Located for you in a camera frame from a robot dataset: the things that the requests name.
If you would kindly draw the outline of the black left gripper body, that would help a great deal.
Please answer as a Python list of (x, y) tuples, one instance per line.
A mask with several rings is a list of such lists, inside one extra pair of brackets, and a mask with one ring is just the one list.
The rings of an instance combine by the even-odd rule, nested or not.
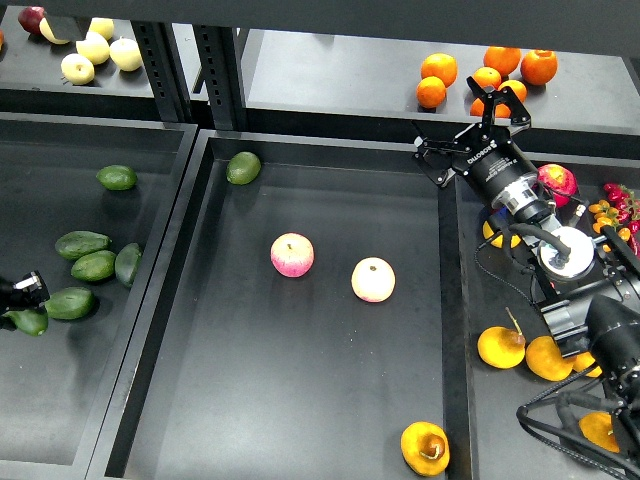
[(18, 307), (12, 303), (13, 284), (2, 278), (1, 284), (1, 308), (0, 324), (2, 330), (16, 330), (14, 321), (7, 316), (9, 312), (17, 311)]

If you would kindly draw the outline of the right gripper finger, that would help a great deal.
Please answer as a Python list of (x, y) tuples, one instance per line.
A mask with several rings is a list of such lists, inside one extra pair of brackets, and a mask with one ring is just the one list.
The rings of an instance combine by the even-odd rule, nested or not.
[(498, 108), (502, 106), (509, 114), (509, 129), (511, 131), (525, 130), (531, 126), (531, 115), (510, 86), (499, 89), (481, 87), (472, 76), (467, 78), (467, 85), (474, 96), (474, 102), (478, 103), (480, 109), (478, 127), (481, 131), (490, 131), (493, 128)]
[(454, 140), (434, 140), (428, 138), (418, 123), (412, 126), (417, 136), (414, 139), (413, 158), (423, 173), (439, 188), (445, 188), (456, 175), (452, 168), (453, 155), (458, 152)]

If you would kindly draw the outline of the yellow pear behind arm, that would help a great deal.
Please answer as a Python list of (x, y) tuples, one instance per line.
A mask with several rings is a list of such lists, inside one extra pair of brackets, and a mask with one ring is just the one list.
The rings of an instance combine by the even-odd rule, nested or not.
[(589, 372), (586, 376), (589, 378), (597, 378), (602, 374), (602, 369), (590, 352), (578, 354), (574, 359), (573, 370), (575, 372), (582, 372), (587, 369), (589, 369)]

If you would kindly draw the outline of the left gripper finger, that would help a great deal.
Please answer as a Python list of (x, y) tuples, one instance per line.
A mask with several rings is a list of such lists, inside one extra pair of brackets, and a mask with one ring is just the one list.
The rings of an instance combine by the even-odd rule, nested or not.
[(41, 308), (49, 300), (46, 283), (38, 270), (26, 274), (12, 285), (13, 306), (18, 309)]

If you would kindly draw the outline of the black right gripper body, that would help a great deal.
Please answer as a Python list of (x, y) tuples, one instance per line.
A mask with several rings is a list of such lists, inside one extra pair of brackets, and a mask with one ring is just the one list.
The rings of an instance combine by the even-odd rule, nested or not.
[(486, 206), (524, 210), (537, 197), (533, 191), (538, 173), (511, 139), (506, 127), (493, 126), (483, 133), (479, 124), (454, 137), (461, 150), (452, 169), (461, 174)]

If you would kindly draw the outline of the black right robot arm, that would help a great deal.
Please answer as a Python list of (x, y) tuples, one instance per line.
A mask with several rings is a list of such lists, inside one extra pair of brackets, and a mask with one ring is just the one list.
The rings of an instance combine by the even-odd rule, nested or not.
[(616, 479), (639, 475), (639, 261), (610, 227), (579, 228), (587, 204), (567, 197), (514, 143), (531, 117), (513, 89), (469, 88), (481, 118), (449, 140), (416, 138), (415, 160), (438, 187), (466, 181), (484, 204), (493, 237), (531, 279), (526, 299), (562, 359), (589, 353), (603, 391), (557, 381), (517, 409), (540, 442)]

